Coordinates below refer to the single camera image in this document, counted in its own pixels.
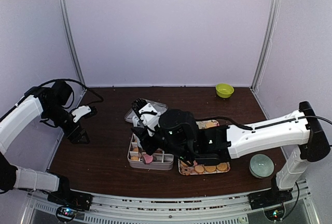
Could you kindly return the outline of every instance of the lime green bowl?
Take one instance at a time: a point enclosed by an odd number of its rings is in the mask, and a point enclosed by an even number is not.
[[[216,92],[219,97],[226,99],[232,96],[234,88],[231,85],[221,83],[216,85]]]

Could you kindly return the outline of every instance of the wooden tabletop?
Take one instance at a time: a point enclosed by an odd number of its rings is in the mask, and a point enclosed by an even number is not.
[[[177,198],[201,197],[254,191],[270,187],[271,177],[257,179],[250,174],[250,154],[231,161],[228,173],[183,176],[177,161],[170,171],[134,169],[129,166],[127,153],[132,124],[124,116],[131,102],[144,98],[167,104],[169,108],[190,111],[195,118],[227,116],[238,123],[265,120],[248,88],[235,88],[233,96],[221,99],[214,88],[98,88],[105,98],[96,104],[98,114],[82,120],[90,137],[88,145],[73,145],[64,139],[52,162],[50,171],[70,179],[76,190],[128,197]],[[94,100],[87,93],[83,104]],[[281,149],[262,151],[275,164],[274,173],[285,163]]]

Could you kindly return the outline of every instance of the metal frame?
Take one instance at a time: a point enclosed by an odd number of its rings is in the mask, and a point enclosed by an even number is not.
[[[269,19],[268,19],[268,25],[267,25],[266,32],[265,32],[264,42],[263,42],[263,46],[262,46],[262,49],[260,52],[259,61],[258,61],[256,73],[254,76],[254,80],[251,85],[251,89],[254,92],[256,92],[258,89],[259,79],[264,71],[263,67],[267,60],[272,33],[273,33],[273,29],[275,27],[276,19],[278,16],[279,6],[280,6],[280,0],[271,1],[270,14],[269,14]]]
[[[77,58],[77,53],[76,53],[74,40],[73,40],[73,34],[72,34],[71,27],[69,24],[66,0],[59,0],[59,3],[60,3],[60,8],[61,8],[63,24],[64,24],[64,28],[65,28],[65,32],[66,32],[66,39],[67,39],[68,47],[69,47],[71,57],[73,60],[75,72],[77,74],[79,81],[82,82],[83,84],[85,84],[83,73],[82,73],[81,67],[79,65],[78,58]]]
[[[305,180],[299,181],[300,200],[305,202],[305,209],[310,223],[319,224],[317,213],[311,201],[309,188]],[[103,223],[103,224],[164,224],[164,223],[239,223],[239,217],[244,220],[248,215],[262,212],[263,209],[251,210],[248,193],[222,195],[217,197],[197,198],[130,198],[117,197],[93,193],[92,205],[89,212],[79,213],[77,222]],[[294,203],[298,194],[297,188],[293,189]],[[39,210],[54,215],[57,205],[46,200],[46,195],[34,192],[29,195],[30,201],[24,209],[21,224],[32,224],[33,211]]]

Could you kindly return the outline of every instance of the white wall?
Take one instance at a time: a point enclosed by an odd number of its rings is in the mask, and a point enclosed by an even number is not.
[[[309,101],[332,119],[332,0],[282,0],[258,97],[270,118]],[[332,144],[332,126],[322,123]],[[306,172],[322,223],[332,211],[332,154]]]
[[[76,79],[58,0],[0,0],[0,116],[31,86],[53,78]],[[80,88],[75,87],[76,95]],[[32,122],[13,142],[9,162],[45,171],[59,129]],[[23,191],[0,195],[0,223],[17,223]]]
[[[270,2],[66,0],[89,86],[249,86]]]

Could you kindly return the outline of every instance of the table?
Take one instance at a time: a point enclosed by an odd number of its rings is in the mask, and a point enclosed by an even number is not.
[[[271,177],[257,179],[249,172],[250,154],[231,161],[228,173],[183,176],[177,162],[170,171],[133,169],[127,161],[132,124],[124,116],[131,102],[144,98],[167,104],[169,108],[191,111],[196,118],[227,116],[239,123],[265,120],[249,88],[235,88],[233,96],[221,99],[214,88],[207,87],[148,87],[96,88],[105,101],[95,106],[98,114],[82,120],[90,137],[88,145],[73,145],[62,140],[50,172],[70,179],[71,188],[124,197],[202,197],[254,191],[270,187]],[[82,103],[94,100],[87,93]],[[274,174],[285,164],[280,148],[262,151],[275,164]]]

